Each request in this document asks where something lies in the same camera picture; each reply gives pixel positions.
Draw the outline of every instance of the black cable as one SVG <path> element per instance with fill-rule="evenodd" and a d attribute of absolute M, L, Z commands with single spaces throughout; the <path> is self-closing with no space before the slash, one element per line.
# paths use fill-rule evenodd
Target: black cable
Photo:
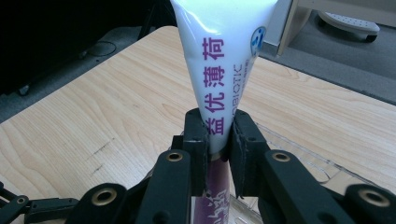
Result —
<path fill-rule="evenodd" d="M 94 54 L 94 53 L 91 53 L 91 49 L 92 48 L 94 48 L 97 44 L 102 44 L 102 43 L 103 44 L 110 44 L 110 45 L 112 45 L 114 47 L 114 49 L 111 50 L 109 53 L 106 53 L 106 54 Z M 114 43 L 112 43 L 110 41 L 106 41 L 106 40 L 99 40 L 98 42 L 96 42 L 95 46 L 93 46 L 92 48 L 90 48 L 87 51 L 88 54 L 90 54 L 91 56 L 94 56 L 94 57 L 105 57 L 105 56 L 108 56 L 108 55 L 114 53 L 116 51 L 116 49 L 117 49 L 117 46 Z"/>

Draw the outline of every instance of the light wood tabletop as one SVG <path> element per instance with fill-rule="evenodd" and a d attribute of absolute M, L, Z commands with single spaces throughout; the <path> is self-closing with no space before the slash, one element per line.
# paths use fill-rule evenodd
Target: light wood tabletop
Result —
<path fill-rule="evenodd" d="M 137 184 L 197 107 L 177 28 L 163 27 L 0 125 L 0 181 L 30 199 Z M 240 109 L 396 192 L 396 106 L 258 58 Z"/>

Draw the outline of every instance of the blue logo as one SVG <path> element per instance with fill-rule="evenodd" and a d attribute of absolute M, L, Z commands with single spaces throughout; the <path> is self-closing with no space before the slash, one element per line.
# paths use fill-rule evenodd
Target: blue logo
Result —
<path fill-rule="evenodd" d="M 259 56 L 260 49 L 262 48 L 262 41 L 265 36 L 265 27 L 259 27 L 251 36 L 250 48 L 253 57 Z"/>

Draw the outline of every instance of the black metal bracket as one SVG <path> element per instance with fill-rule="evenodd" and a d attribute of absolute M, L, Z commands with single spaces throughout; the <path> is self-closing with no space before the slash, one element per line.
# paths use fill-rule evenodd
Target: black metal bracket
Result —
<path fill-rule="evenodd" d="M 66 223 L 190 223 L 191 196 L 203 196 L 209 163 L 208 133 L 198 109 L 186 114 L 184 130 L 159 156 L 152 175 L 131 189 L 102 184 L 77 203 L 29 201 L 1 185 L 8 203 L 0 200 L 0 224 L 20 214 L 30 217 L 26 223 L 67 217 L 73 207 Z M 322 187 L 294 155 L 269 148 L 244 111 L 236 111 L 228 149 L 236 197 L 258 197 L 264 223 L 396 223 L 396 196 L 390 191 L 353 185 L 343 196 Z"/>

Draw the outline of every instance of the white toothpaste tube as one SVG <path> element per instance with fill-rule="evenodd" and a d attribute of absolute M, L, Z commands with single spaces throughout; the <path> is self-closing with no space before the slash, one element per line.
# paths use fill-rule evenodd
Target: white toothpaste tube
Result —
<path fill-rule="evenodd" d="M 171 0 L 212 159 L 194 223 L 227 223 L 228 163 L 219 161 L 276 1 Z"/>

